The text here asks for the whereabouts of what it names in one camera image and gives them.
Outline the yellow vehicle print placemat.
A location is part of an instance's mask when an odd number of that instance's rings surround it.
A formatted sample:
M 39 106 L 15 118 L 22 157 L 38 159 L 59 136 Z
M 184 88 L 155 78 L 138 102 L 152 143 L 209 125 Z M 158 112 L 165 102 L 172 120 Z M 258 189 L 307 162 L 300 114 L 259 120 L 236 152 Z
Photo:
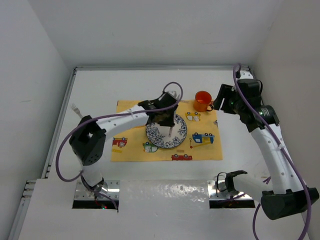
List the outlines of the yellow vehicle print placemat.
M 146 125 L 117 134 L 112 139 L 112 162 L 203 161 L 223 159 L 217 114 L 197 112 L 193 100 L 182 100 L 176 110 L 187 125 L 187 136 L 175 148 L 153 145 L 147 138 Z

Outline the pink handled knife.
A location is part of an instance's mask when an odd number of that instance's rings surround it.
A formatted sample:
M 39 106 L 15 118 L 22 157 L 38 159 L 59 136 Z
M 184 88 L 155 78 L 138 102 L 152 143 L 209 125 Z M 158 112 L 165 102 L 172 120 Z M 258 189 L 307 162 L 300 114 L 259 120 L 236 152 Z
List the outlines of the pink handled knife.
M 170 128 L 169 128 L 169 133 L 168 133 L 168 136 L 169 136 L 169 137 L 171 137 L 172 131 L 173 131 L 173 127 L 170 127 Z

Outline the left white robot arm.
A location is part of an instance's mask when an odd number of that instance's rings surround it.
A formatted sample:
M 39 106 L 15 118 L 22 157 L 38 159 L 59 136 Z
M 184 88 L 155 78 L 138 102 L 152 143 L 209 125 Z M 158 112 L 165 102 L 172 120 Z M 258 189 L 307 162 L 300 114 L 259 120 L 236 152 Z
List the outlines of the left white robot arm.
M 105 141 L 126 130 L 153 123 L 173 127 L 178 99 L 175 91 L 167 91 L 159 98 L 144 100 L 105 119 L 93 120 L 89 115 L 81 119 L 81 127 L 71 135 L 69 144 L 82 165 L 82 177 L 90 189 L 104 181 L 98 161 Z

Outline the orange mug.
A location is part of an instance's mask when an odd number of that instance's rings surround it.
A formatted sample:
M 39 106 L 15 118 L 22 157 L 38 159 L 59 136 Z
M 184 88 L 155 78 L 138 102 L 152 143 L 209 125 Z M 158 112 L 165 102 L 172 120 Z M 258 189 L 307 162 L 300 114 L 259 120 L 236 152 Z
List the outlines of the orange mug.
M 193 107 L 197 112 L 211 112 L 214 109 L 212 96 L 207 91 L 198 91 L 195 94 Z

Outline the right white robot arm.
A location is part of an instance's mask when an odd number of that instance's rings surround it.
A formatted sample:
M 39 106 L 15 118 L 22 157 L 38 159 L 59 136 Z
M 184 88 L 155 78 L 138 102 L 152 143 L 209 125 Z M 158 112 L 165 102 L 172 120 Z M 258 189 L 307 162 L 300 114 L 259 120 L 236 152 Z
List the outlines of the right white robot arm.
M 263 105 L 260 84 L 254 79 L 239 79 L 238 87 L 222 84 L 213 102 L 215 110 L 239 115 L 257 143 L 266 163 L 271 185 L 255 180 L 244 170 L 226 174 L 221 191 L 230 194 L 244 192 L 259 202 L 266 216 L 277 220 L 303 213 L 319 199 L 315 187 L 303 188 L 293 167 L 287 160 L 288 152 L 282 139 L 278 116 L 270 105 Z

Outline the pink handled fork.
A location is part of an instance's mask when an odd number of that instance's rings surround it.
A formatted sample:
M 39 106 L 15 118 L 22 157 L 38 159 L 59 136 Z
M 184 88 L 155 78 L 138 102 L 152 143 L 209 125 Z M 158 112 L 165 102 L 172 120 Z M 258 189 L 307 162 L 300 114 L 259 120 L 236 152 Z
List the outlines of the pink handled fork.
M 83 115 L 81 114 L 81 111 L 79 110 L 79 108 L 74 103 L 72 103 L 70 107 L 79 116 L 80 119 L 83 118 Z

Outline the blue floral plate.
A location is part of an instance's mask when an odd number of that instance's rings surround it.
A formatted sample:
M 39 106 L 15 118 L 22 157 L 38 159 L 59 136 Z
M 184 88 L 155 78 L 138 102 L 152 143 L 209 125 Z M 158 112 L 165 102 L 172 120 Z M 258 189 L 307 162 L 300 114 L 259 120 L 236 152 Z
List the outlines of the blue floral plate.
M 178 147 L 186 139 L 188 128 L 185 120 L 178 114 L 174 116 L 174 123 L 171 137 L 168 136 L 170 127 L 160 126 L 157 123 L 148 124 L 145 130 L 148 140 L 161 149 Z

